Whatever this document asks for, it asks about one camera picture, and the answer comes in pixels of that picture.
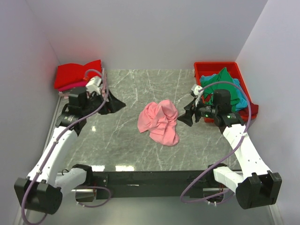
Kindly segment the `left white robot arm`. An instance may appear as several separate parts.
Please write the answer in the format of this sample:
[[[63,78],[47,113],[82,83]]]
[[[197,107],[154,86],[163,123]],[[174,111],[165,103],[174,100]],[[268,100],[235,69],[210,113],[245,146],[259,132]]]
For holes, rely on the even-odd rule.
[[[59,168],[90,116],[116,113],[125,106],[109,90],[104,93],[87,91],[84,87],[71,90],[43,155],[27,177],[18,178],[14,184],[22,210],[53,215],[63,197],[73,189],[92,186],[94,177],[91,166],[76,164],[66,175],[57,177]]]

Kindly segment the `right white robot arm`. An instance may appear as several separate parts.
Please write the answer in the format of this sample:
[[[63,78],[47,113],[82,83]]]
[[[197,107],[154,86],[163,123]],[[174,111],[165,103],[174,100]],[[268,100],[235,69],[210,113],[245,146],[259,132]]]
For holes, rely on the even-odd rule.
[[[201,92],[202,90],[191,92],[194,99],[184,107],[185,113],[179,116],[178,120],[192,126],[202,117],[212,118],[232,147],[229,156],[233,154],[236,156],[242,175],[232,171],[219,160],[184,189],[180,200],[183,202],[184,195],[206,175],[206,183],[209,186],[216,187],[223,184],[236,195],[243,209],[274,205],[282,185],[282,178],[279,173],[272,172],[261,159],[247,133],[248,124],[244,123],[237,112],[232,111],[230,92],[224,89],[215,90],[212,105],[200,101]]]

